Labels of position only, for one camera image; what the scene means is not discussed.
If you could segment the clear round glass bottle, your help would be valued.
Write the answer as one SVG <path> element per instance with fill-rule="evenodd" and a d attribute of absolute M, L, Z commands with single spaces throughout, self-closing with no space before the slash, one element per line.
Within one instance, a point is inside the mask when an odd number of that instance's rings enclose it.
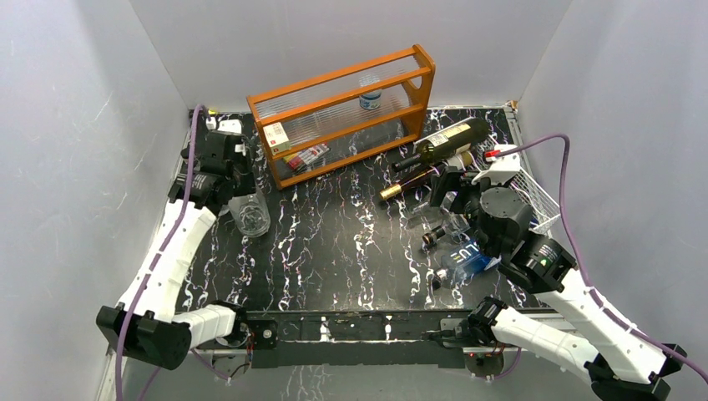
<path fill-rule="evenodd" d="M 261 189 L 232 198 L 227 204 L 236 228 L 243 236 L 256 238 L 265 235 L 271 226 L 266 198 Z"/>

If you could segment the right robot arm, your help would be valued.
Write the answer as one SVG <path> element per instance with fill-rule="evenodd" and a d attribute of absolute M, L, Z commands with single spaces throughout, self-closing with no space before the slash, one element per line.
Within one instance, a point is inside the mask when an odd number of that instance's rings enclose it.
<path fill-rule="evenodd" d="M 442 332 L 442 340 L 527 349 L 582 379 L 602 400 L 668 398 L 666 377 L 685 365 L 681 347 L 652 342 L 625 320 L 586 283 L 563 246 L 532 230 L 531 205 L 506 183 L 448 167 L 434 182 L 431 202 L 438 204 L 451 190 L 458 194 L 453 207 L 473 228 L 480 252 L 498 259 L 503 275 L 550 305 L 574 331 L 560 331 L 486 297 L 465 322 Z"/>

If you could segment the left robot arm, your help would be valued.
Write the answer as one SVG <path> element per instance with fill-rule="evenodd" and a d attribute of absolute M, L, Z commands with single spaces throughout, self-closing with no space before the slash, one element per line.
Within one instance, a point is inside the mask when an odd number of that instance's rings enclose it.
<path fill-rule="evenodd" d="M 224 206 L 239 193 L 237 179 L 250 164 L 239 133 L 211 130 L 196 136 L 192 177 L 172 185 L 149 253 L 116 306 L 99 309 L 96 324 L 114 351 L 174 370 L 189 351 L 219 339 L 230 348 L 251 335 L 242 307 L 215 301 L 177 313 L 176 300 L 195 253 Z"/>

